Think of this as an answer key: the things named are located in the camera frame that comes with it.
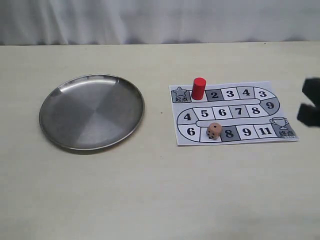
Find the round stainless steel plate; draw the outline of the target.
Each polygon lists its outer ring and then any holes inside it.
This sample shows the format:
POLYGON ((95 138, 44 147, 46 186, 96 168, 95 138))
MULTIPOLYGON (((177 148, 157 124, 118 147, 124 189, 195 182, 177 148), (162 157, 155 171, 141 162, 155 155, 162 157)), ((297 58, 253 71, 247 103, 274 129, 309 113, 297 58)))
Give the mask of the round stainless steel plate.
POLYGON ((70 152, 94 152, 128 138, 142 122, 145 101, 130 81, 89 74, 57 86, 43 101, 38 121, 43 135, 70 152))

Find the white backdrop curtain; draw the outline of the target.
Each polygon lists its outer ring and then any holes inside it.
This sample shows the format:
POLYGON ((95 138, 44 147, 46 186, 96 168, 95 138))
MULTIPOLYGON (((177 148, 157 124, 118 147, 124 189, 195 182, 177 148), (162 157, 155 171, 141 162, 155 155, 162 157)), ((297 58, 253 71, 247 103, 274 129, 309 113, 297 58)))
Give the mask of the white backdrop curtain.
POLYGON ((3 0, 2 45, 317 41, 317 0, 3 0))

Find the printed paper game board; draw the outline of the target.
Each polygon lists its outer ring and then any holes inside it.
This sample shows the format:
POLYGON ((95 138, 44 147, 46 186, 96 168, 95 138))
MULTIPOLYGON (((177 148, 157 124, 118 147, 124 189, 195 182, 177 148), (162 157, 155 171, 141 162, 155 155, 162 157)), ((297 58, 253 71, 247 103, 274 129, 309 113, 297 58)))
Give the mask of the printed paper game board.
POLYGON ((201 100, 192 98, 192 88, 192 85, 169 87, 178 146, 296 142, 299 139, 269 81, 208 84, 201 100), (217 139, 207 136, 211 123, 222 126, 217 139))

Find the red cylinder game piece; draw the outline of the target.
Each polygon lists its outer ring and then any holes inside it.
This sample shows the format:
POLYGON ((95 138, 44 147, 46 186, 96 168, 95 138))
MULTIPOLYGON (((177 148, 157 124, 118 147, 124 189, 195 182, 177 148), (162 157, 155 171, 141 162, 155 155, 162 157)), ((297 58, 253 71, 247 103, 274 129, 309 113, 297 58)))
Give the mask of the red cylinder game piece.
POLYGON ((199 101, 203 98, 206 88, 206 80, 202 77, 197 77, 193 80, 193 86, 191 91, 191 97, 199 101))

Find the wooden die with black pips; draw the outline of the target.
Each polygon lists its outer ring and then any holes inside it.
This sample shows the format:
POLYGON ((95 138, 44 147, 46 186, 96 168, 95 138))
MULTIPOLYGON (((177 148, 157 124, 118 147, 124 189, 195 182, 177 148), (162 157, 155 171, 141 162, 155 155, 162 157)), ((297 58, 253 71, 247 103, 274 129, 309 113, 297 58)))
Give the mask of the wooden die with black pips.
POLYGON ((219 123, 212 122, 207 127, 206 134, 209 139, 216 140, 218 137, 220 137, 222 131, 223 131, 223 127, 219 123))

